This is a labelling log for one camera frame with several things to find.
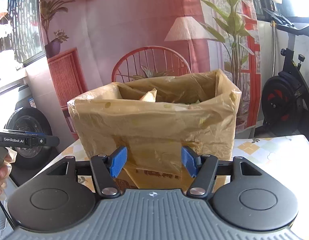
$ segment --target plastic glove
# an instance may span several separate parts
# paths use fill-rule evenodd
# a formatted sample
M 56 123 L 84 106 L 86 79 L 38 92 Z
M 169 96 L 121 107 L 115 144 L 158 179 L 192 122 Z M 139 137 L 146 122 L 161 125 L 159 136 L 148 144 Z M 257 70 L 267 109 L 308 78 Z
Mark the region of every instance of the plastic glove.
M 0 200 L 6 200 L 5 188 L 7 187 L 7 183 L 5 179 L 10 175 L 12 166 L 11 163 L 16 161 L 17 152 L 14 150 L 7 148 L 8 154 L 4 159 L 4 163 L 0 167 Z

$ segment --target black knob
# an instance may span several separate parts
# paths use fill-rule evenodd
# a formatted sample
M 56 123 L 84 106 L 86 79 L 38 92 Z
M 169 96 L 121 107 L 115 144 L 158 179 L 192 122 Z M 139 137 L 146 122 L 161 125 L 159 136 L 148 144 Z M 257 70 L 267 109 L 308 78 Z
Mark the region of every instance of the black knob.
M 303 55 L 301 55 L 301 54 L 299 54 L 299 60 L 301 61 L 301 62 L 304 62 L 304 60 L 305 60 L 305 56 L 303 56 Z

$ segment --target metal pivot screw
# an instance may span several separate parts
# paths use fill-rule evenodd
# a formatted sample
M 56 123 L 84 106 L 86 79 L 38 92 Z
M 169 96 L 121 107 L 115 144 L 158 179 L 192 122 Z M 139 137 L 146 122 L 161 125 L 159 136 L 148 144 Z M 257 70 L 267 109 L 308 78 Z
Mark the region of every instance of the metal pivot screw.
M 106 187 L 101 191 L 101 193 L 106 196 L 114 196 L 118 193 L 118 190 L 114 187 Z
M 201 187 L 193 187 L 190 189 L 190 194 L 195 196 L 201 196 L 206 193 L 206 191 Z

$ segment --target yellow plastic bag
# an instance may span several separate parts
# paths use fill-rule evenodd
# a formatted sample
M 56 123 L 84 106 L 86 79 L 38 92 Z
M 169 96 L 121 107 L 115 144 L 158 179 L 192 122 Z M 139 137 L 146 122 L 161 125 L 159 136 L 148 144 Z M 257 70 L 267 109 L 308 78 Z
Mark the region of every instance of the yellow plastic bag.
M 139 100 L 152 89 L 156 102 Z M 114 82 L 74 98 L 68 108 L 89 158 L 126 146 L 125 172 L 137 187 L 186 190 L 192 179 L 181 147 L 229 160 L 240 96 L 217 70 Z

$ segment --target yellow patterned tablecloth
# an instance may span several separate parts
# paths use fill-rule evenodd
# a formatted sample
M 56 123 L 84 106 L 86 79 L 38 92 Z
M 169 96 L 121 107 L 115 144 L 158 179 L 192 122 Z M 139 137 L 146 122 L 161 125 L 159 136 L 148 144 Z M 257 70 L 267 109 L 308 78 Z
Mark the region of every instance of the yellow patterned tablecloth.
M 87 161 L 88 157 L 77 140 L 43 170 L 67 155 L 76 161 Z M 243 156 L 289 188 L 297 197 L 298 216 L 292 231 L 299 237 L 309 240 L 309 142 L 303 135 L 277 138 L 235 139 L 233 156 Z M 80 176 L 78 182 L 94 191 L 91 177 Z M 129 187 L 129 181 L 117 179 L 119 187 Z

